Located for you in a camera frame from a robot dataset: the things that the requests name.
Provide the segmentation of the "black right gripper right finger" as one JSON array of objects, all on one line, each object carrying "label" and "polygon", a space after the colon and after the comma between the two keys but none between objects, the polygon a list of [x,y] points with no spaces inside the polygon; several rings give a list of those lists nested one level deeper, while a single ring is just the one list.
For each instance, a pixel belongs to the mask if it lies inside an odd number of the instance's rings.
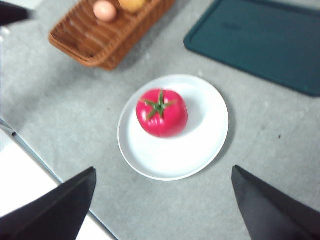
[{"label": "black right gripper right finger", "polygon": [[252,240],[318,240],[320,213],[233,166],[237,205]]}]

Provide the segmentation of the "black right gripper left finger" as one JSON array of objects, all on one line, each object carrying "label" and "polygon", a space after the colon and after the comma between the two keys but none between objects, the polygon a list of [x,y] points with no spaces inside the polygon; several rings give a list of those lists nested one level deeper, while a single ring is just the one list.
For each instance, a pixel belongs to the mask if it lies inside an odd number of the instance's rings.
[{"label": "black right gripper left finger", "polygon": [[90,167],[37,200],[0,219],[2,240],[75,240],[97,182]]}]

